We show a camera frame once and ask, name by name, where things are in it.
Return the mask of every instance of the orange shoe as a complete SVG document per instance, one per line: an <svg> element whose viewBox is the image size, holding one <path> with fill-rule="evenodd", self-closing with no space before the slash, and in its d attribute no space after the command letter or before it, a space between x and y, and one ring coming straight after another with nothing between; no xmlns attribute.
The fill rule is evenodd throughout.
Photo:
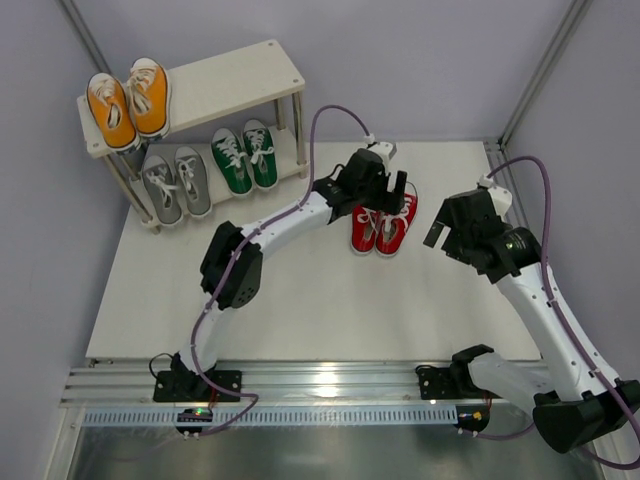
<svg viewBox="0 0 640 480"><path fill-rule="evenodd" d="M169 133L171 84L165 69L150 58L139 58L131 67L128 85L131 110L140 136L166 136Z"/></svg>
<svg viewBox="0 0 640 480"><path fill-rule="evenodd" d="M140 137L129 116L127 97L118 80L106 73L96 73L87 86L87 101L111 150L124 153L140 146Z"/></svg>

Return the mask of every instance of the gray shoe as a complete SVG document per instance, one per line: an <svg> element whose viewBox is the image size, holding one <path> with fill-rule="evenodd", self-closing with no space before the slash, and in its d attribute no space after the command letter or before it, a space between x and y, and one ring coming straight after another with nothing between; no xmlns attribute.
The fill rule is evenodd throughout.
<svg viewBox="0 0 640 480"><path fill-rule="evenodd" d="M169 227L182 220L182 209L176 198L176 180L164 158L151 155L145 159L142 181L162 225Z"/></svg>
<svg viewBox="0 0 640 480"><path fill-rule="evenodd" d="M211 211L209 176L202 157L191 147L176 150L176 173L184 187L191 216L202 218Z"/></svg>

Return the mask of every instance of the upper shelf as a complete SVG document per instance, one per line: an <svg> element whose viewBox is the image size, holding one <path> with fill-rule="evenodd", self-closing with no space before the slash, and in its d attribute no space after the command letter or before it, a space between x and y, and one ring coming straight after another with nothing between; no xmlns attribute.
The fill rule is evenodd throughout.
<svg viewBox="0 0 640 480"><path fill-rule="evenodd" d="M276 40L172 68L169 133L179 132L304 89L305 81ZM91 116L85 95L78 97L87 152L111 153Z"/></svg>

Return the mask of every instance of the pair of red shoes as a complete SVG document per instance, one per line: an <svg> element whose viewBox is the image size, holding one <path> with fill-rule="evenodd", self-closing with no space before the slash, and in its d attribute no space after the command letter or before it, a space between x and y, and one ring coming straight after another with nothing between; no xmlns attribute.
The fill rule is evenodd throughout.
<svg viewBox="0 0 640 480"><path fill-rule="evenodd" d="M358 206L353 211L351 248L367 255L375 247L383 257L392 257L400 249L418 211L418 196L404 194L404 207L398 215L388 215Z"/></svg>

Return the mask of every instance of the gray floor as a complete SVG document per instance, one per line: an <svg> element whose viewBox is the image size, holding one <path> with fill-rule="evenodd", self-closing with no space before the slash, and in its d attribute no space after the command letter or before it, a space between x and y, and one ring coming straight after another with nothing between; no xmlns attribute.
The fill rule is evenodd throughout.
<svg viewBox="0 0 640 480"><path fill-rule="evenodd" d="M523 419L492 412L492 433ZM509 442L460 437L450 426L279 427L198 441L166 428L85 428L71 479L602 479L580 454L559 455L537 433ZM161 448L149 448L167 442ZM142 456L135 461L114 457Z"/></svg>

